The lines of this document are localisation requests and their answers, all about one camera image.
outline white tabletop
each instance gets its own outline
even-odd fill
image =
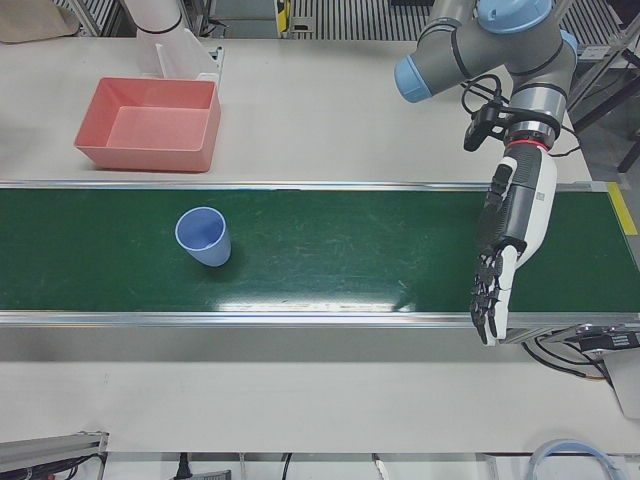
[[[494,139],[463,150],[470,119],[460,88],[420,104],[402,99],[393,68],[412,43],[223,45],[222,120],[204,174],[104,171],[73,147],[98,80],[139,75],[133,39],[0,46],[0,180],[488,183],[501,158]],[[573,146],[564,133],[554,151]],[[560,183],[590,180],[580,152],[558,170]]]

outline floor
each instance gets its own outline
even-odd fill
[[[600,80],[599,87],[592,89],[591,97],[585,98],[571,113],[571,120],[575,122],[580,119],[635,74],[632,69],[610,70]],[[633,145],[631,136],[637,129],[640,129],[640,94],[627,100],[579,135],[591,176],[594,180],[618,182],[636,226],[640,225],[640,160],[627,173],[618,173],[616,167]],[[636,263],[640,265],[640,236],[628,236],[627,240]]]

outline white pipe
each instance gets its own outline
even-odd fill
[[[139,28],[162,32],[173,27],[180,18],[176,0],[124,0]]]

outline plastic cup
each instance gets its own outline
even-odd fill
[[[231,256],[231,239],[222,214],[215,208],[192,208],[176,224],[176,240],[189,255],[209,267],[223,265]]]

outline robotic hand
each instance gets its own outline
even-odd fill
[[[486,345],[507,333],[515,271],[544,239],[557,179],[547,151],[560,134],[577,42],[551,14],[552,0],[438,0],[417,50],[398,63],[410,102],[427,99],[499,65],[511,74],[509,107],[494,100],[472,116],[465,149],[487,136],[506,146],[480,215],[471,317]]]

